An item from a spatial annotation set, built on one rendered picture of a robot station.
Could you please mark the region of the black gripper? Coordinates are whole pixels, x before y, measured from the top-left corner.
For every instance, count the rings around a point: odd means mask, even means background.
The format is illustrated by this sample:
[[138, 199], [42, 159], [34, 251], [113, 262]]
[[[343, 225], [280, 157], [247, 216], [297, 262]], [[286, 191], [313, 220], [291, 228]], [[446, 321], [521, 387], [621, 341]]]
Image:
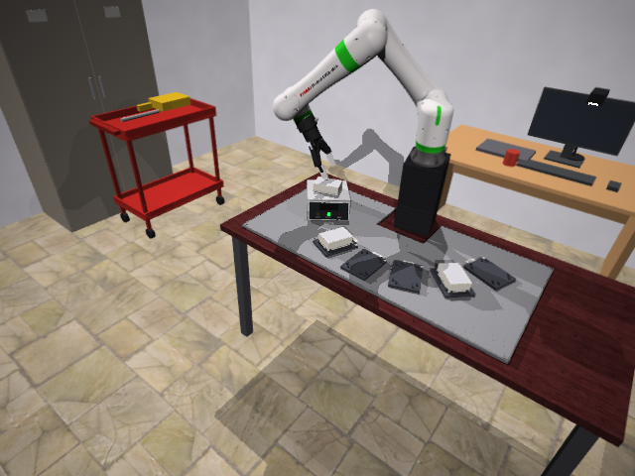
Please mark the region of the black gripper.
[[[318, 127], [315, 126], [313, 127], [311, 130], [302, 133], [306, 139], [307, 142], [310, 142], [311, 145], [309, 146], [309, 149], [311, 151], [311, 155], [313, 158], [313, 162], [315, 167], [318, 168], [321, 176], [323, 179], [328, 178], [328, 175], [323, 167], [323, 165], [321, 164], [321, 159], [320, 159], [320, 150], [322, 150], [325, 154], [326, 157], [330, 163], [331, 166], [335, 166], [336, 162], [331, 154], [331, 148], [329, 147], [329, 145], [325, 142], [325, 140], [322, 138]], [[320, 136], [320, 137], [319, 137]], [[316, 139], [317, 138], [317, 139]]]

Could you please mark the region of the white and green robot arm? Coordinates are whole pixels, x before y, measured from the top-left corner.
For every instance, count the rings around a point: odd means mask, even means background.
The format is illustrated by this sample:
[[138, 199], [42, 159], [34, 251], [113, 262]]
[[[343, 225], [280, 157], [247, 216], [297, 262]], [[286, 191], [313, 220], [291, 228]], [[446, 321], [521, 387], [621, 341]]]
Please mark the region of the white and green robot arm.
[[[318, 118], [308, 104], [378, 57], [400, 81], [416, 107], [421, 102], [424, 104], [419, 117], [416, 147], [411, 153], [412, 162], [426, 168], [443, 165], [453, 115], [453, 107], [446, 101], [445, 91], [417, 64], [381, 11], [367, 10], [357, 23], [363, 20], [366, 22], [353, 30], [306, 77], [276, 97], [273, 103], [275, 115], [283, 121], [294, 118], [300, 133], [312, 129]], [[386, 25], [387, 32], [378, 20]]]

